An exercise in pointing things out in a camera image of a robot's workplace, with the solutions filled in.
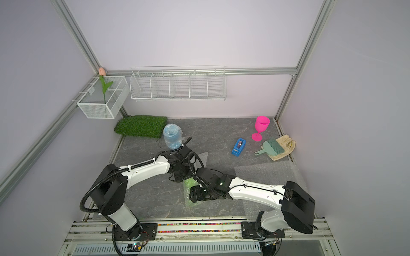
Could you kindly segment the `green plastic wine glass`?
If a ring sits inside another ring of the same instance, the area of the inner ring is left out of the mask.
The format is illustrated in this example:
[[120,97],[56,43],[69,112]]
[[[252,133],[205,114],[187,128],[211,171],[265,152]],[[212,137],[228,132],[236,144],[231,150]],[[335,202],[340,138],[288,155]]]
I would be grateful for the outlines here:
[[197,181],[195,181],[193,178],[184,180],[183,182],[184,193],[189,194],[191,187],[195,187],[197,185],[198,185]]

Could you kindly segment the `blue tape dispenser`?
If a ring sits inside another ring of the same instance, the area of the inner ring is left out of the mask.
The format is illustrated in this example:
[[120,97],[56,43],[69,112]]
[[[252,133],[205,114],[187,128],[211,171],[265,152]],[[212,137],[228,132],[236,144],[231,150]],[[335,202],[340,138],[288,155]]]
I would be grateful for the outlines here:
[[232,154],[234,156],[240,156],[240,154],[242,153],[245,145],[246,145],[246,141],[242,138],[239,138],[237,140],[236,144],[234,145],[233,149],[232,149]]

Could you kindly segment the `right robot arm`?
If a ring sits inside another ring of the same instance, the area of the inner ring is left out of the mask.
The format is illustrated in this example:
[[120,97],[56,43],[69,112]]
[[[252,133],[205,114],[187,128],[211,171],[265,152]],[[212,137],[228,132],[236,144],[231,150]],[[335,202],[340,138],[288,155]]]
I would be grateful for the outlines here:
[[188,167],[198,185],[190,189],[193,203],[213,200],[245,200],[259,203],[273,210],[258,215],[256,226],[267,233],[291,228],[303,234],[312,234],[316,201],[299,184],[287,181],[285,185],[266,185],[250,182],[207,169],[200,157],[190,153]]

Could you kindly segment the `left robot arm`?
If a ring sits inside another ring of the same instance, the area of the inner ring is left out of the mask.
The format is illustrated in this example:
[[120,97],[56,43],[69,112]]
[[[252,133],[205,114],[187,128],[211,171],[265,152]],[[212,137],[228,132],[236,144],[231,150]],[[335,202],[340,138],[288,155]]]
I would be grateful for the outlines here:
[[138,183],[159,175],[169,174],[170,181],[183,182],[192,177],[191,152],[187,144],[189,137],[179,148],[161,151],[151,160],[118,167],[105,166],[100,176],[85,193],[80,210],[85,213],[100,213],[124,232],[141,229],[137,217],[127,207],[127,190]]

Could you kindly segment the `bubble wrap sheet stack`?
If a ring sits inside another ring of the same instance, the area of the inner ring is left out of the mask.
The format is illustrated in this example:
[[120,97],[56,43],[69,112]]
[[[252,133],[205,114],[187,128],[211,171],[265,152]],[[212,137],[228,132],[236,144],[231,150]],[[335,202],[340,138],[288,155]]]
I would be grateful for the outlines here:
[[[306,192],[308,191],[308,187],[301,172],[291,161],[240,166],[235,167],[235,172],[237,177],[246,181],[266,185],[285,185],[287,181],[293,181]],[[248,221],[256,221],[257,216],[261,211],[273,210],[273,208],[268,207],[267,205],[248,200],[243,200],[242,204]]]

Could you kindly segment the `pink plastic wine glass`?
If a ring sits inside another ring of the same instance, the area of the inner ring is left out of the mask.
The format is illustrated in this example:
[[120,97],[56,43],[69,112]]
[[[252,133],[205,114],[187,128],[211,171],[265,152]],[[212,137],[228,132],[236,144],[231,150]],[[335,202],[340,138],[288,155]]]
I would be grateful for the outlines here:
[[256,133],[252,134],[252,139],[254,141],[261,141],[262,135],[261,133],[264,132],[270,124],[270,119],[266,116],[259,116],[255,122],[255,130]]

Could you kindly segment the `green artificial grass mat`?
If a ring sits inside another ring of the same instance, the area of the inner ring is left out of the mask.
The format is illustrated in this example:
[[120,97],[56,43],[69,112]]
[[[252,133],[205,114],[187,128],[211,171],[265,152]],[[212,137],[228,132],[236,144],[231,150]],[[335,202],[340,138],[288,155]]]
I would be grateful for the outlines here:
[[118,121],[114,132],[124,136],[159,139],[168,123],[165,116],[135,115]]

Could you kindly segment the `green dustpan brush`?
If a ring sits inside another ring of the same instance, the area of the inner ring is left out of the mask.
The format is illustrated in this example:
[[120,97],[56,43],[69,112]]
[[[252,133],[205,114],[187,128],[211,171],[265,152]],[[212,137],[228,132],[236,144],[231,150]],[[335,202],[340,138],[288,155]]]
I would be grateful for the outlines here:
[[262,149],[255,152],[254,155],[258,156],[261,154],[267,154],[269,156],[278,156],[284,152],[285,150],[283,147],[275,139],[270,139],[264,141],[262,144]]

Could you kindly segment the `white mesh basket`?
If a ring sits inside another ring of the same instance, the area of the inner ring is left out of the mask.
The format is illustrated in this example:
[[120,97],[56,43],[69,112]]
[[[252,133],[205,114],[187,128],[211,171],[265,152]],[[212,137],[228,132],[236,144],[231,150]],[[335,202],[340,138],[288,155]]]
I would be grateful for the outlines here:
[[105,76],[104,80],[106,82],[113,81],[106,92],[107,103],[104,103],[99,78],[93,81],[77,103],[89,119],[115,119],[130,93],[130,86],[124,76]]

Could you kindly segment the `artificial pink tulip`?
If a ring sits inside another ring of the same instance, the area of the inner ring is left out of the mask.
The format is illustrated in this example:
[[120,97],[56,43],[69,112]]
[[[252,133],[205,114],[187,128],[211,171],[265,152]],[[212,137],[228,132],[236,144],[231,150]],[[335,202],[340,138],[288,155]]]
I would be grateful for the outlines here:
[[102,67],[100,67],[98,69],[98,75],[99,75],[99,80],[101,82],[101,88],[102,88],[102,93],[103,93],[103,97],[104,97],[104,103],[107,103],[107,101],[106,101],[106,92],[111,87],[111,85],[113,84],[113,81],[106,82],[104,80],[104,77],[106,76],[106,71]]

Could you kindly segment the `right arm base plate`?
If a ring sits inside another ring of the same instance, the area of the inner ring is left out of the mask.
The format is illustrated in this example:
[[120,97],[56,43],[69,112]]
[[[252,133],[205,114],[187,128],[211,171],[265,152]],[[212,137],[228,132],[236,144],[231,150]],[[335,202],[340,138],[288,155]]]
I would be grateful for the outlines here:
[[256,222],[241,222],[241,236],[243,239],[264,241],[267,239],[283,239],[285,232],[282,229],[270,232],[256,224]]

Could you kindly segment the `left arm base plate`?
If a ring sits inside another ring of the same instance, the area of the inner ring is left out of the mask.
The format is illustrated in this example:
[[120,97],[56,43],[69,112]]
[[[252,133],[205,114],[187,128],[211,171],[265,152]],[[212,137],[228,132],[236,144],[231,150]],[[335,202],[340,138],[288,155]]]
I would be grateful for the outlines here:
[[128,231],[124,231],[118,225],[115,225],[112,234],[116,241],[153,241],[157,231],[157,223],[137,223],[135,227]]

